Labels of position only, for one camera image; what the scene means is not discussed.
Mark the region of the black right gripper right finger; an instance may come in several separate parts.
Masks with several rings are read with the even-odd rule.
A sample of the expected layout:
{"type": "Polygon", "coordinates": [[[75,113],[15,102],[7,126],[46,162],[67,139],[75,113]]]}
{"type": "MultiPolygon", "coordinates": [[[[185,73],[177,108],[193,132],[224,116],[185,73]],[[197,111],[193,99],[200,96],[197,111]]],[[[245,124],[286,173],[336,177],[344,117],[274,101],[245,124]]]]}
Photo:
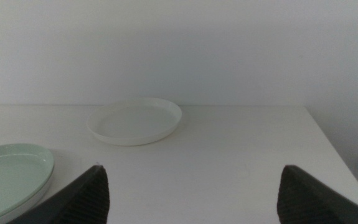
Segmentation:
{"type": "Polygon", "coordinates": [[[281,223],[358,224],[358,204],[295,165],[281,173],[276,209],[281,223]]]}

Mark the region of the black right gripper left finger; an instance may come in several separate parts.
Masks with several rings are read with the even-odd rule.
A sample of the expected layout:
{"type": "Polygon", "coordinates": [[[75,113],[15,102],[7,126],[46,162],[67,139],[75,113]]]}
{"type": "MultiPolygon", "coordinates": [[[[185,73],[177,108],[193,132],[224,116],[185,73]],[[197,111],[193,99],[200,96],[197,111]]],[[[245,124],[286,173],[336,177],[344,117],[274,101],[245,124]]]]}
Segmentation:
{"type": "Polygon", "coordinates": [[[95,165],[10,224],[104,224],[109,210],[108,176],[103,166],[95,165]]]}

